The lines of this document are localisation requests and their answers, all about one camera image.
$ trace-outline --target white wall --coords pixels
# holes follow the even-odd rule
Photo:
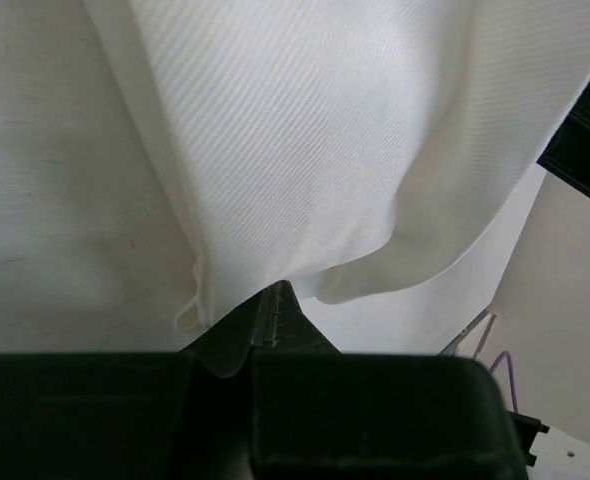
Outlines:
[[[547,176],[492,309],[483,359],[512,352],[522,413],[590,442],[590,200]]]

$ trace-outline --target cable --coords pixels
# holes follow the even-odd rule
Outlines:
[[[513,370],[513,358],[508,350],[504,350],[500,353],[488,371],[493,375],[499,364],[502,363],[502,360],[506,359],[506,366],[508,367],[508,385],[511,391],[511,402],[513,403],[513,412],[519,413],[519,409],[517,408],[517,392],[515,390],[515,372]]]

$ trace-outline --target white cloth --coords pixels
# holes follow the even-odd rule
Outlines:
[[[442,272],[590,78],[590,0],[87,6],[207,325],[283,278],[333,303]]]

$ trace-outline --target folded cloth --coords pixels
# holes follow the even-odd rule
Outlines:
[[[205,325],[280,279],[333,303],[444,271],[590,79],[590,0],[86,3]]]

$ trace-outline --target white towel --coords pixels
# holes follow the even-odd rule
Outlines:
[[[590,78],[590,0],[87,6],[206,325],[284,278],[333,303],[442,272]]]

